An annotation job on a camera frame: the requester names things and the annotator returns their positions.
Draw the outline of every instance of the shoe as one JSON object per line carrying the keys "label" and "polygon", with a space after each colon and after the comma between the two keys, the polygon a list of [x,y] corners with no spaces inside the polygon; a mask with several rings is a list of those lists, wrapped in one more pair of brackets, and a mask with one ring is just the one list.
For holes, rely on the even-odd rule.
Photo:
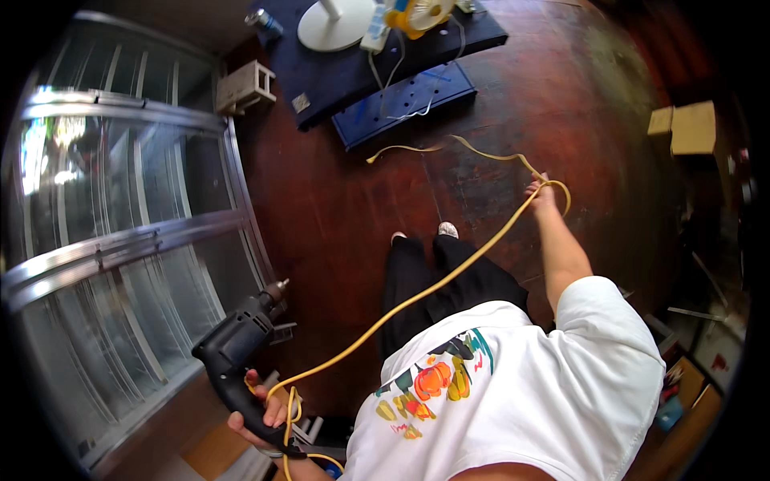
{"label": "shoe", "polygon": [[406,239],[406,238],[407,238],[407,235],[406,235],[406,234],[404,234],[404,233],[403,233],[403,232],[401,232],[401,231],[396,231],[396,232],[394,232],[394,233],[393,233],[393,235],[390,237],[390,246],[391,246],[391,247],[393,247],[393,240],[394,240],[396,237],[403,237],[403,238],[405,238],[405,239]]}
{"label": "shoe", "polygon": [[457,234],[457,227],[452,222],[442,222],[438,225],[438,235],[451,235],[455,239],[459,239],[460,235]]}

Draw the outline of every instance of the white cable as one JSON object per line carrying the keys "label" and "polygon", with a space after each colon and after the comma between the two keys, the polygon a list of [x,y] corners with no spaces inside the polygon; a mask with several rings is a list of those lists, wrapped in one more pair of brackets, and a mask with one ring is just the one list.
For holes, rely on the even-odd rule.
{"label": "white cable", "polygon": [[[465,50],[465,27],[463,27],[463,25],[454,17],[454,15],[450,15],[450,18],[460,28],[460,50],[457,52],[457,57],[455,57],[454,60],[452,60],[452,62],[455,62],[459,57],[462,56],[463,51]],[[412,107],[409,107],[409,111],[407,111],[406,115],[402,115],[401,117],[391,117],[390,115],[388,115],[387,118],[393,119],[393,120],[404,120],[404,119],[410,119],[410,118],[414,117],[415,115],[426,115],[428,112],[430,112],[430,105],[431,105],[431,103],[433,103],[434,95],[436,95],[436,87],[438,86],[438,82],[443,78],[444,73],[447,71],[447,68],[449,68],[449,65],[452,62],[448,62],[444,66],[444,68],[441,69],[441,73],[436,77],[436,81],[435,81],[434,86],[432,88],[433,93],[430,94],[430,99],[428,100],[428,106],[425,108],[425,112],[410,113],[411,110],[412,110],[412,107],[414,107],[414,104],[412,104]],[[383,103],[384,102],[385,102],[385,92],[383,90]],[[380,114],[381,115],[382,115],[382,105],[383,104],[380,104]]]}
{"label": "white cable", "polygon": [[383,87],[382,80],[380,80],[380,74],[377,73],[377,67],[374,66],[374,59],[372,57],[372,51],[369,50],[369,66],[372,68],[372,73],[374,74],[374,78],[377,80],[377,86],[380,87],[380,117],[383,119],[385,116],[385,91],[390,86],[390,81],[393,80],[393,75],[395,75],[396,70],[398,69],[399,65],[401,65],[401,62],[407,57],[407,46],[403,42],[403,35],[401,34],[400,30],[396,30],[396,36],[398,37],[398,41],[401,44],[401,58],[398,59],[398,62],[396,62],[396,66],[393,67],[393,70],[390,71],[390,76],[387,78],[387,82],[385,82],[385,86]]}

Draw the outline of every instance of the black pants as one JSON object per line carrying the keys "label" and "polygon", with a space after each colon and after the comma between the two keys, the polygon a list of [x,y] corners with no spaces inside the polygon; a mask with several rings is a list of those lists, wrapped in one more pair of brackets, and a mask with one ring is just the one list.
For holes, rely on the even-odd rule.
{"label": "black pants", "polygon": [[[471,244],[450,235],[437,235],[433,249],[436,273],[428,268],[419,239],[396,237],[393,240],[387,260],[383,314],[430,287],[476,252]],[[508,301],[527,313],[527,294],[511,274],[481,257],[448,285],[386,322],[377,331],[380,358],[384,361],[416,334],[443,318],[482,302]]]}

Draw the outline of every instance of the white t-shirt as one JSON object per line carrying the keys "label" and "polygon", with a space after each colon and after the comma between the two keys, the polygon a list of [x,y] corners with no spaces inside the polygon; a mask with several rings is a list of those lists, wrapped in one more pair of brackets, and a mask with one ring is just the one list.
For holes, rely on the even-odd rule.
{"label": "white t-shirt", "polygon": [[548,336],[513,304],[443,319],[389,357],[356,418],[341,479],[444,481],[524,463],[555,479],[621,479],[665,364],[609,279],[573,282]]}

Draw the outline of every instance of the blue panel with holes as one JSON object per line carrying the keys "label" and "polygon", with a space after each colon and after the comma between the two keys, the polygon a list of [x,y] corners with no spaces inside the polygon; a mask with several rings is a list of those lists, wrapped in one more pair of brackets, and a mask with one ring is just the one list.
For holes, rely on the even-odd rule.
{"label": "blue panel with holes", "polygon": [[425,112],[452,100],[476,95],[476,88],[457,62],[409,77],[388,87],[383,104],[380,92],[366,97],[332,117],[345,150],[408,120],[405,115]]}

